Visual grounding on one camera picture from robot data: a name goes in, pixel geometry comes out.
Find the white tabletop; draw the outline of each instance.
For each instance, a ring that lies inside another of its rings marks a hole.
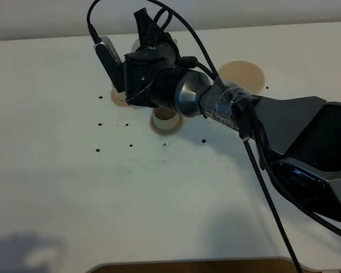
[[[217,69],[257,64],[263,96],[341,101],[341,23],[198,34]],[[206,64],[188,32],[172,35],[183,56]],[[121,56],[136,38],[111,36]],[[195,117],[156,135],[151,109],[113,105],[92,46],[89,37],[0,42],[0,270],[288,258],[237,133]],[[341,269],[341,238],[267,183],[299,261]]]

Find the wooden disc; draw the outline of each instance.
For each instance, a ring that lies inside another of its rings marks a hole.
[[[260,93],[265,84],[263,71],[257,65],[248,61],[227,63],[220,68],[218,73],[221,77],[233,81],[253,94]]]

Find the white table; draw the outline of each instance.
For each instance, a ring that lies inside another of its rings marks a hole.
[[[198,34],[217,68],[257,64],[263,96],[341,101],[341,23]],[[172,35],[183,56],[206,64],[188,32]],[[111,36],[121,56],[136,38]],[[89,37],[0,42],[0,270],[288,259],[237,133],[195,117],[177,135],[154,134],[151,109],[112,104],[92,46]],[[303,266],[341,269],[341,238],[267,182]]]

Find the clear tape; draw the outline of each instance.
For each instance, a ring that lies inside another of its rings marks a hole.
[[[242,109],[243,105],[258,97],[226,78],[217,77],[211,89],[201,98],[200,106],[204,115],[210,118],[211,125],[222,124],[237,130],[231,108],[239,104]]]

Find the white wall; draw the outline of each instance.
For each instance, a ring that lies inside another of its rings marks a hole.
[[[341,0],[163,0],[195,29],[341,21]],[[87,35],[92,0],[0,0],[0,40]],[[100,34],[136,32],[141,0],[101,0],[93,12]],[[174,19],[171,30],[184,29]]]

